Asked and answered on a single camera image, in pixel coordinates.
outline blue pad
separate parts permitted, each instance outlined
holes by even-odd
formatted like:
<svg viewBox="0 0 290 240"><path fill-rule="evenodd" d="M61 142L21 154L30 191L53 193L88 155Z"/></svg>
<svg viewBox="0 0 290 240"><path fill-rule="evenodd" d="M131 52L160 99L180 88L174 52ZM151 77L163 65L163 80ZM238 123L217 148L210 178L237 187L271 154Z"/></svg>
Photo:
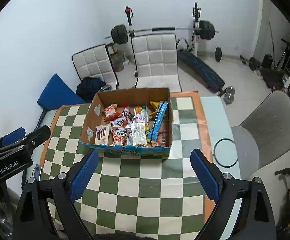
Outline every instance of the blue pad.
<svg viewBox="0 0 290 240"><path fill-rule="evenodd" d="M190 163L207 197L217 203L220 198L218 183L195 150L190 154Z"/></svg>
<svg viewBox="0 0 290 240"><path fill-rule="evenodd" d="M86 102L76 95L57 75L54 74L41 93L37 103L46 110L58 109L61 106L85 104Z"/></svg>
<svg viewBox="0 0 290 240"><path fill-rule="evenodd" d="M88 182L90 181L97 165L98 165L98 152L94 149L91 155L88 157L82 168L79 170L77 175L71 184L71 193L69 199L74 203L75 200L80 199L83 196L83 193L87 187Z"/></svg>
<svg viewBox="0 0 290 240"><path fill-rule="evenodd" d="M15 143L19 139L23 138L25 136L25 130L24 128L20 127L17 130L9 133L2 139L2 146L7 146L12 143Z"/></svg>

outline green and white checkered tablecloth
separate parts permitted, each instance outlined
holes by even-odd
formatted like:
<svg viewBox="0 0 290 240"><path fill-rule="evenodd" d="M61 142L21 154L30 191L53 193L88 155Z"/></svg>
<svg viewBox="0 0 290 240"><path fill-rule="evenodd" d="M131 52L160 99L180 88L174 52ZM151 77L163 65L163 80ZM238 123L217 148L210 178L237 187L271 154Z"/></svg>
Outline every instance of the green and white checkered tablecloth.
<svg viewBox="0 0 290 240"><path fill-rule="evenodd" d="M127 232L159 240L193 240L204 224L204 191L190 153L201 148L191 97L172 98L173 143L168 159L100 154L83 197L74 205L92 235ZM89 105L61 110L41 180L67 172L89 147L78 143ZM53 200L52 217L59 221Z"/></svg>

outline blue gripper pad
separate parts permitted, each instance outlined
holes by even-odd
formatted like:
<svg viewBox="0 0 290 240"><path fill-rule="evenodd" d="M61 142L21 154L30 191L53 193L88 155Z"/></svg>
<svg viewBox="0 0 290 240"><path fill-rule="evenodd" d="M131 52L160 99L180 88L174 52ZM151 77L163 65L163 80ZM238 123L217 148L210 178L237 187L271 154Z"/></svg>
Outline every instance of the blue gripper pad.
<svg viewBox="0 0 290 240"><path fill-rule="evenodd" d="M20 127L17 130L9 133L2 139L2 146L7 146L12 143L15 143L19 139L23 138L25 136L25 130L24 128Z"/></svg>
<svg viewBox="0 0 290 240"><path fill-rule="evenodd" d="M71 183L71 191L69 199L74 203L75 200L80 199L90 181L97 165L98 165L98 152L94 149L90 149L92 153L83 164L82 168L78 171L75 178Z"/></svg>
<svg viewBox="0 0 290 240"><path fill-rule="evenodd" d="M197 154L196 150L193 150L190 154L190 163L207 197L217 203L220 198L218 183L212 176L203 160Z"/></svg>

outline white wall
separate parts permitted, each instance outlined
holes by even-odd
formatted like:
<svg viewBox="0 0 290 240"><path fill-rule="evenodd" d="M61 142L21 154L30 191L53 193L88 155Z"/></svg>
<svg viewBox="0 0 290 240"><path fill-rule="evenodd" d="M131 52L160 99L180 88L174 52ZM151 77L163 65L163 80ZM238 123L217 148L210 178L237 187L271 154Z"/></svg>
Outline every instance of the white wall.
<svg viewBox="0 0 290 240"><path fill-rule="evenodd" d="M201 7L201 20L211 21L220 33L210 41L200 40L199 50L250 57L259 17L259 0L100 0L103 25L128 26L125 6L132 8L135 29L158 26L192 27L192 8ZM191 42L192 31L177 31L177 38Z"/></svg>
<svg viewBox="0 0 290 240"><path fill-rule="evenodd" d="M270 0L263 0L262 21L254 57L262 62L265 54L274 56L268 19L270 19L272 28L275 47L275 63L277 64L286 49L286 44L281 41L281 39L290 41L290 24Z"/></svg>
<svg viewBox="0 0 290 240"><path fill-rule="evenodd" d="M41 114L36 101L53 74L74 91L72 55L104 42L95 0L11 0L0 12L0 137ZM21 194L21 173L8 187Z"/></svg>

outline weight plate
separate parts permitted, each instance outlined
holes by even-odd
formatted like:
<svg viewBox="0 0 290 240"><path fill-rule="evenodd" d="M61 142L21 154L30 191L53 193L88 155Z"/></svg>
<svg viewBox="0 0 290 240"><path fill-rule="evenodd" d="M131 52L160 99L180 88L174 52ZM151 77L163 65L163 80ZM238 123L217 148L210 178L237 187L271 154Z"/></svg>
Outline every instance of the weight plate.
<svg viewBox="0 0 290 240"><path fill-rule="evenodd" d="M249 59L249 67L252 71L254 71L257 67L257 63L256 63L256 58L255 57L251 57Z"/></svg>
<svg viewBox="0 0 290 240"><path fill-rule="evenodd" d="M226 89L225 89L225 91L226 91L226 93L228 93L228 94L235 94L235 89L233 88L233 87L226 87Z"/></svg>
<svg viewBox="0 0 290 240"><path fill-rule="evenodd" d="M213 37L215 37L215 28L212 23L209 22L209 36L208 39L211 40Z"/></svg>
<svg viewBox="0 0 290 240"><path fill-rule="evenodd" d="M118 25L117 27L118 37L121 44L125 44L128 41L127 30L124 24Z"/></svg>
<svg viewBox="0 0 290 240"><path fill-rule="evenodd" d="M216 48L215 59L216 59L217 62L219 62L222 59L222 50L221 50L220 47Z"/></svg>
<svg viewBox="0 0 290 240"><path fill-rule="evenodd" d="M118 29L118 25L116 25L114 28L112 28L112 31L111 31L112 39L113 39L114 43L122 44L120 39L119 39L117 29Z"/></svg>
<svg viewBox="0 0 290 240"><path fill-rule="evenodd" d="M202 40L208 40L209 38L209 24L208 21L200 21L198 27L201 29L199 31L199 36Z"/></svg>

